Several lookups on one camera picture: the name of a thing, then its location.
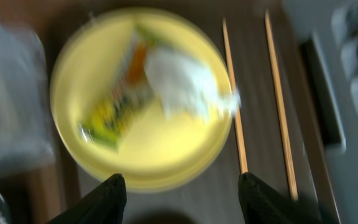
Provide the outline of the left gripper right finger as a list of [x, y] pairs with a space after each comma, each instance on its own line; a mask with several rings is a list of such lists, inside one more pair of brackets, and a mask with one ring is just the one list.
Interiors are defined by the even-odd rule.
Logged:
[[241, 174], [238, 196], [246, 224], [320, 223], [250, 172]]

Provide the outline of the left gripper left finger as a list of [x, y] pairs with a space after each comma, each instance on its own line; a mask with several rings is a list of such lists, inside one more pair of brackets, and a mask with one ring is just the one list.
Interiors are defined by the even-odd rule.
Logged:
[[49, 224], [121, 224], [127, 202], [121, 174], [110, 176]]

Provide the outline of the yellow plate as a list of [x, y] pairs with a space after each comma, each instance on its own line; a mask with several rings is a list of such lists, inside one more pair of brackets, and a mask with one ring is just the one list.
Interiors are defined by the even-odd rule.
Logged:
[[160, 192], [221, 152], [240, 97], [208, 36], [168, 11], [132, 7], [84, 25], [57, 57], [50, 105], [71, 157], [98, 180]]

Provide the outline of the green snack wrapper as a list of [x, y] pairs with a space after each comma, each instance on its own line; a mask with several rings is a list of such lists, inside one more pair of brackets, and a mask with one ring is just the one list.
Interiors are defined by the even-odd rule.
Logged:
[[156, 41], [144, 27], [134, 27], [111, 86], [80, 123], [80, 134], [84, 141], [100, 144], [113, 151], [119, 149], [134, 120], [154, 96], [144, 64], [148, 51]]

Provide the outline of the white napkin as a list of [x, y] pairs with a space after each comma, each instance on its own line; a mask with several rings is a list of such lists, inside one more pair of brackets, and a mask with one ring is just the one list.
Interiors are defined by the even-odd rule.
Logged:
[[147, 53], [145, 75], [167, 118], [186, 113], [195, 119], [209, 120], [233, 115], [239, 109], [237, 91], [220, 93], [211, 69], [188, 54], [168, 47]]

